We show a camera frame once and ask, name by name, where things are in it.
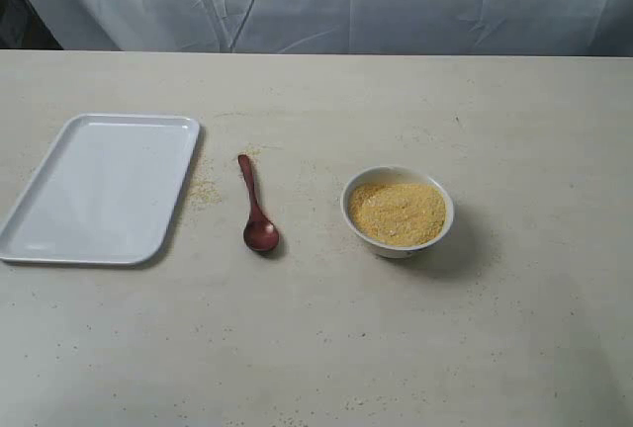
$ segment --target rectangular tray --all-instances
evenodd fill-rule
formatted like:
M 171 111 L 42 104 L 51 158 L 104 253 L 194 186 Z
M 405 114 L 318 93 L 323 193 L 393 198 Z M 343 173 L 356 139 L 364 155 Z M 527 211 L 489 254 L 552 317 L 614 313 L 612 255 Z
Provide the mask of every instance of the rectangular tray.
M 0 259 L 148 259 L 165 237 L 199 131 L 183 117 L 71 119 L 0 226 Z

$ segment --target breadcrumbs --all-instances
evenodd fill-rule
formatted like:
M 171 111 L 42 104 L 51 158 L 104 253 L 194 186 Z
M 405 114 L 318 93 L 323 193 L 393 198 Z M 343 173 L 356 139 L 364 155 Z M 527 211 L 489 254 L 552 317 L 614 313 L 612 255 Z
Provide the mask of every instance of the breadcrumbs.
M 367 236 L 401 247 L 430 241 L 446 218 L 442 195 L 431 185 L 417 183 L 361 185 L 352 192 L 349 213 Z

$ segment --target spoon handle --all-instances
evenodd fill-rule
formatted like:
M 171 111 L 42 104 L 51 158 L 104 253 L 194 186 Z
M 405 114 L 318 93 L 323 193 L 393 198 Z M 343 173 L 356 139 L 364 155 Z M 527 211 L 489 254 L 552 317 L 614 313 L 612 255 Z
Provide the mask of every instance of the spoon handle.
M 246 188 L 248 189 L 251 219 L 265 219 L 264 213 L 257 203 L 257 195 L 255 195 L 255 179 L 253 177 L 250 158 L 248 158 L 248 155 L 242 153 L 237 156 L 237 162 L 239 163 L 239 168 L 241 168 L 241 173 L 244 176 L 244 182 L 246 182 Z

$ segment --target white bowl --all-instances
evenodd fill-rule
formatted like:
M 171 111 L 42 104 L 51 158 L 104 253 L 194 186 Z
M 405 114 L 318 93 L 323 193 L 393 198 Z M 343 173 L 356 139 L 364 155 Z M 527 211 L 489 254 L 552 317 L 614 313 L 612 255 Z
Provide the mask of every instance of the white bowl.
M 444 219 L 442 230 L 430 241 L 427 241 L 424 244 L 419 244 L 417 246 L 408 247 L 383 244 L 382 242 L 379 242 L 363 234 L 349 217 L 349 197 L 356 189 L 356 187 L 366 183 L 424 183 L 427 185 L 432 185 L 440 193 L 440 195 L 442 195 L 442 198 L 444 199 L 446 218 Z M 392 259 L 402 259 L 405 257 L 410 257 L 416 252 L 421 251 L 425 247 L 435 244 L 446 235 L 451 227 L 451 224 L 453 224 L 453 218 L 455 217 L 453 200 L 451 200 L 451 197 L 449 197 L 448 193 L 446 193 L 446 190 L 444 190 L 444 188 L 439 183 L 437 183 L 435 179 L 423 173 L 419 173 L 409 168 L 401 167 L 398 165 L 382 165 L 379 167 L 372 167 L 363 170 L 358 175 L 354 176 L 343 189 L 343 193 L 340 197 L 340 209 L 343 212 L 343 217 L 345 218 L 345 221 L 347 222 L 349 227 L 352 228 L 356 235 L 361 238 L 361 240 L 372 252 L 375 252 L 380 256 L 389 257 Z

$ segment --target white table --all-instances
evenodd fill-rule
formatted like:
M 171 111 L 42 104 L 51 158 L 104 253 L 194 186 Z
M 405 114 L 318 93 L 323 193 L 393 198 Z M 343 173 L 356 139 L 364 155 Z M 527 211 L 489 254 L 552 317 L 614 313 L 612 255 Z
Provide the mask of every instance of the white table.
M 633 60 L 2 51 L 0 97 L 0 214 L 72 116 L 206 128 L 153 264 L 0 266 L 0 425 L 632 425 Z M 339 213 L 379 163 L 457 204 L 405 263 Z

